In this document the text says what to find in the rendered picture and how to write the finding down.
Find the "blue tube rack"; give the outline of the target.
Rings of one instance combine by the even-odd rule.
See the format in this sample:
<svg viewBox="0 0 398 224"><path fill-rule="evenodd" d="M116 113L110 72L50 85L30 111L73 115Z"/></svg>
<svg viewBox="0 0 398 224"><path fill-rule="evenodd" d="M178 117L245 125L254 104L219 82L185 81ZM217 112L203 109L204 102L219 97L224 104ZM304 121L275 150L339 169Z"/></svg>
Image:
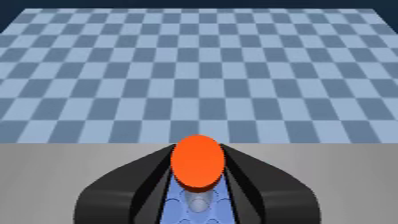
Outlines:
<svg viewBox="0 0 398 224"><path fill-rule="evenodd" d="M238 224L226 176L204 193L190 193L169 178L160 224Z"/></svg>

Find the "orange-capped clear centrifuge tube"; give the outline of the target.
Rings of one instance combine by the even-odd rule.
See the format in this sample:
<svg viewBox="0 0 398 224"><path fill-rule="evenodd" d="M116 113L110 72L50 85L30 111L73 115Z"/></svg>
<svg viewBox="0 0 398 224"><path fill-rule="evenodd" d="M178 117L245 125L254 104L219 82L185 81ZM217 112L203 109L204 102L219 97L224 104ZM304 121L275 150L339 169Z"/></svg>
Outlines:
<svg viewBox="0 0 398 224"><path fill-rule="evenodd" d="M226 155L217 141L204 135L187 136L171 153L174 179L185 189L185 201L192 212L210 209L213 187L226 168Z"/></svg>

